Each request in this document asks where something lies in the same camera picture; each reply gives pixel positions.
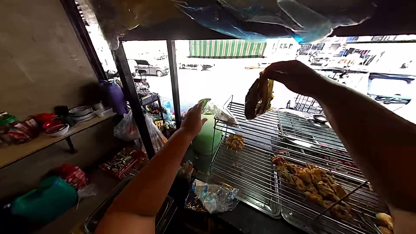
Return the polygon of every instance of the skewer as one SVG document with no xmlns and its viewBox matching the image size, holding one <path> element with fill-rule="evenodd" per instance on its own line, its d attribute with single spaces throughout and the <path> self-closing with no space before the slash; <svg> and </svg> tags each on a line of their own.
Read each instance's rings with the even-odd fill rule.
<svg viewBox="0 0 416 234">
<path fill-rule="evenodd" d="M 325 212 L 327 212 L 329 209 L 331 209 L 332 207 L 334 207 L 336 204 L 342 202 L 343 200 L 345 200 L 349 195 L 351 195 L 352 193 L 354 193 L 355 191 L 359 190 L 361 187 L 363 187 L 366 183 L 368 183 L 368 180 L 364 181 L 363 183 L 361 183 L 357 188 L 353 189 L 351 192 L 349 192 L 348 194 L 346 194 L 345 196 L 343 196 L 341 199 L 339 199 L 338 201 L 336 201 L 334 204 L 332 204 L 331 206 L 329 206 L 328 208 L 326 208 L 323 212 L 321 212 L 319 215 L 317 215 L 315 219 L 319 218 L 321 215 L 323 215 Z"/>
</svg>

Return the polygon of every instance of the metal tongs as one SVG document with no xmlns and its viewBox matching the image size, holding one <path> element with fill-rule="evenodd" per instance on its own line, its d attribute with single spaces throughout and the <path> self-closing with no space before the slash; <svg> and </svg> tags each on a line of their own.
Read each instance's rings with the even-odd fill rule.
<svg viewBox="0 0 416 234">
<path fill-rule="evenodd" d="M 370 230 L 372 230 L 373 233 L 383 234 L 375 224 L 370 224 L 370 222 L 366 220 L 367 217 L 365 216 L 365 214 L 359 213 L 357 216 L 361 219 L 361 221 L 363 221 L 363 223 L 365 223 L 368 226 L 368 228 L 370 228 Z"/>
</svg>

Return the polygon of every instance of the white plate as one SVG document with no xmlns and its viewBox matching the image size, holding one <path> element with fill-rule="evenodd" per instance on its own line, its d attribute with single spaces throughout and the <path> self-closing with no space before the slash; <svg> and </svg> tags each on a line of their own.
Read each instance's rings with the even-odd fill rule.
<svg viewBox="0 0 416 234">
<path fill-rule="evenodd" d="M 77 122 L 77 123 L 79 123 L 79 122 L 84 122 L 84 121 L 87 121 L 87 120 L 93 119 L 94 117 L 95 117 L 95 115 L 92 115 L 90 118 L 86 118 L 86 119 L 78 120 L 78 121 L 75 121 L 75 122 Z"/>
<path fill-rule="evenodd" d="M 95 113 L 94 112 L 91 112 L 91 113 L 89 113 L 87 115 L 80 116 L 80 117 L 74 117 L 74 116 L 72 116 L 72 119 L 75 120 L 75 121 L 79 121 L 79 120 L 88 119 L 90 117 L 93 117 L 94 115 L 95 115 Z"/>
<path fill-rule="evenodd" d="M 79 115 L 80 113 L 88 113 L 90 110 L 94 111 L 90 106 L 80 106 L 70 109 L 68 112 L 70 114 Z"/>
</svg>

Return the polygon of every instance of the fried food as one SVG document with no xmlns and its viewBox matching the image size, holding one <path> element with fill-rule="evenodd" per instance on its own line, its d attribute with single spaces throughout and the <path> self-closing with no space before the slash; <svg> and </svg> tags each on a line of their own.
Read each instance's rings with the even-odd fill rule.
<svg viewBox="0 0 416 234">
<path fill-rule="evenodd" d="M 347 192 L 345 191 L 344 187 L 340 184 L 337 183 L 333 183 L 331 184 L 333 190 L 335 191 L 335 193 L 337 194 L 337 196 L 339 198 L 343 198 L 345 195 L 347 195 Z"/>
<path fill-rule="evenodd" d="M 310 172 L 311 172 L 312 183 L 314 184 L 317 184 L 319 181 L 323 181 L 325 183 L 334 182 L 332 178 L 327 175 L 327 172 L 320 168 L 314 167 L 313 169 L 310 170 Z"/>
<path fill-rule="evenodd" d="M 285 161 L 283 157 L 273 157 L 272 162 L 277 162 L 275 170 L 281 179 L 295 185 L 298 191 L 304 192 L 306 198 L 316 202 L 325 208 L 331 207 L 339 197 L 345 196 L 343 186 L 335 183 L 327 175 L 326 171 L 307 163 L 307 168 L 297 166 Z M 344 201 L 340 201 L 329 209 L 331 215 L 337 219 L 348 220 L 352 218 L 351 207 Z"/>
<path fill-rule="evenodd" d="M 293 179 L 293 182 L 295 182 L 296 188 L 299 191 L 302 191 L 302 192 L 305 192 L 306 191 L 306 186 L 305 186 L 305 184 L 303 183 L 303 181 L 299 177 L 292 176 L 292 179 Z"/>
<path fill-rule="evenodd" d="M 297 168 L 295 175 L 299 177 L 306 185 L 309 185 L 312 183 L 311 171 L 307 168 L 304 168 L 304 167 Z"/>
<path fill-rule="evenodd" d="M 337 217 L 338 219 L 352 219 L 352 215 L 348 211 L 348 209 L 340 204 L 334 205 L 332 208 L 329 209 L 332 216 Z"/>
<path fill-rule="evenodd" d="M 388 227 L 390 230 L 393 230 L 393 219 L 390 215 L 386 213 L 377 213 L 376 214 L 377 223 L 381 226 Z"/>
<path fill-rule="evenodd" d="M 310 192 L 311 194 L 313 194 L 315 196 L 321 196 L 321 195 L 319 195 L 318 190 L 315 188 L 315 186 L 313 184 L 310 184 L 308 187 L 306 187 L 306 191 Z"/>
<path fill-rule="evenodd" d="M 272 157 L 272 163 L 278 165 L 279 162 L 284 162 L 285 160 L 281 156 Z"/>
<path fill-rule="evenodd" d="M 332 188 L 327 183 L 319 181 L 316 186 L 319 191 L 319 194 L 321 194 L 323 198 L 329 199 L 334 202 L 339 200 L 339 197 L 335 194 L 334 190 L 332 190 Z"/>
<path fill-rule="evenodd" d="M 292 174 L 295 174 L 296 173 L 296 165 L 295 164 L 291 164 L 291 163 L 287 163 L 287 162 L 285 162 L 285 164 L 286 164 L 286 168 L 288 169 L 288 171 L 290 172 L 290 173 L 292 173 Z"/>
<path fill-rule="evenodd" d="M 318 182 L 322 181 L 322 175 L 326 173 L 326 171 L 319 169 L 319 168 L 313 168 L 311 169 L 311 181 L 314 184 L 318 184 Z"/>
<path fill-rule="evenodd" d="M 381 233 L 383 233 L 383 234 L 394 234 L 394 232 L 392 230 L 390 230 L 390 229 L 388 229 L 384 226 L 379 226 L 378 228 L 381 231 Z"/>
<path fill-rule="evenodd" d="M 233 150 L 241 151 L 244 146 L 244 138 L 241 134 L 230 134 L 227 137 L 227 146 Z"/>
<path fill-rule="evenodd" d="M 287 183 L 294 185 L 295 182 L 293 181 L 292 177 L 289 174 L 289 171 L 286 168 L 285 163 L 279 163 L 279 165 L 275 165 L 275 170 L 280 178 L 285 179 Z"/>
<path fill-rule="evenodd" d="M 273 80 L 260 77 L 254 81 L 245 96 L 244 115 L 246 119 L 254 119 L 271 109 L 273 98 Z"/>
<path fill-rule="evenodd" d="M 322 206 L 325 208 L 329 208 L 333 204 L 334 203 L 332 201 L 324 200 L 322 203 Z M 334 205 L 332 208 L 329 209 L 329 211 L 332 216 L 338 219 L 344 219 L 344 220 L 352 219 L 352 215 L 350 214 L 349 210 L 340 204 Z"/>
<path fill-rule="evenodd" d="M 316 203 L 320 204 L 321 206 L 324 203 L 324 201 L 323 201 L 323 199 L 320 195 L 315 195 L 315 194 L 312 194 L 308 191 L 305 192 L 305 195 L 306 195 L 306 198 L 308 198 L 309 200 L 311 200 L 313 202 L 316 202 Z"/>
</svg>

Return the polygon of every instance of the concrete wall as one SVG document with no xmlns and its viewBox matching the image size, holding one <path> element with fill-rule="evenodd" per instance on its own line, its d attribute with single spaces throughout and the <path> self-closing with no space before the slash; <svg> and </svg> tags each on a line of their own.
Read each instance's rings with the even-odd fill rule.
<svg viewBox="0 0 416 234">
<path fill-rule="evenodd" d="M 2 0 L 0 22 L 0 111 L 24 119 L 97 102 L 97 78 L 59 0 Z M 0 169 L 0 199 L 36 188 L 54 167 L 86 167 L 117 148 L 113 126 L 108 119 L 73 135 L 75 154 L 61 141 Z"/>
<path fill-rule="evenodd" d="M 97 79 L 59 0 L 2 0 L 0 22 L 0 111 L 25 118 L 86 102 Z"/>
</svg>

